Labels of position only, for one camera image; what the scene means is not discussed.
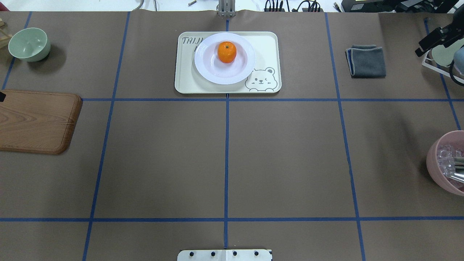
green bowl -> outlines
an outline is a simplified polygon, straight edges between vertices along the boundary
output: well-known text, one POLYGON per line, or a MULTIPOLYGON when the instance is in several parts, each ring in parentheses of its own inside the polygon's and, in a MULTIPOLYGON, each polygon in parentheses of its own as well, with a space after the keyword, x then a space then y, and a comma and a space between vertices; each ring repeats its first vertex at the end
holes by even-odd
POLYGON ((42 29, 26 28, 10 39, 8 51, 20 60, 37 62, 50 52, 50 41, 42 29))

cartoon bear face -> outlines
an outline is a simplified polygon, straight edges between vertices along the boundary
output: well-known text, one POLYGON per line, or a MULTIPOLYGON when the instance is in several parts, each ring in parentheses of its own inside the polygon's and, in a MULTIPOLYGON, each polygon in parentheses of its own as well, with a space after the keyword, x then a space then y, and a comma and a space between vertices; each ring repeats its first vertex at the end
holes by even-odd
POLYGON ((272 67, 264 70, 254 70, 245 81, 245 87, 256 91, 273 91, 277 87, 277 81, 274 78, 276 71, 272 67))

wooden cutting board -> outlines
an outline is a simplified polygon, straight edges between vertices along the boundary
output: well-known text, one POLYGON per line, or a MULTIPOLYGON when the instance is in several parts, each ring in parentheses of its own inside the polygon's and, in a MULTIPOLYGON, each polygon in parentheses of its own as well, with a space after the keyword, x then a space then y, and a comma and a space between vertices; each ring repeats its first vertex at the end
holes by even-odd
POLYGON ((1 92, 6 96, 0 102, 0 150, 60 154, 69 147, 82 107, 78 95, 1 92))

orange fruit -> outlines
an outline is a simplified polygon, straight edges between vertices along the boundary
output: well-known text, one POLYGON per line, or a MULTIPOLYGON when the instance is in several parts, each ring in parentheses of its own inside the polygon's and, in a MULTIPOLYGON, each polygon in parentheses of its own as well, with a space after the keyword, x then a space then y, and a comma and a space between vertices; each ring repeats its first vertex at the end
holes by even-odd
POLYGON ((218 47, 218 58, 221 62, 229 64, 237 56, 237 48, 231 42, 222 42, 218 47))

blue-gray towel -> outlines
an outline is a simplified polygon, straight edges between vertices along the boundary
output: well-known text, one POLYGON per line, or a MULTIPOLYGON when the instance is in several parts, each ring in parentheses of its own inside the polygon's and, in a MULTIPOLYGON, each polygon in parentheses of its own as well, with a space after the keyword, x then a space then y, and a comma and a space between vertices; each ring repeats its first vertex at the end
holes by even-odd
POLYGON ((353 78, 385 77, 385 60, 382 47, 353 45, 345 52, 353 78))

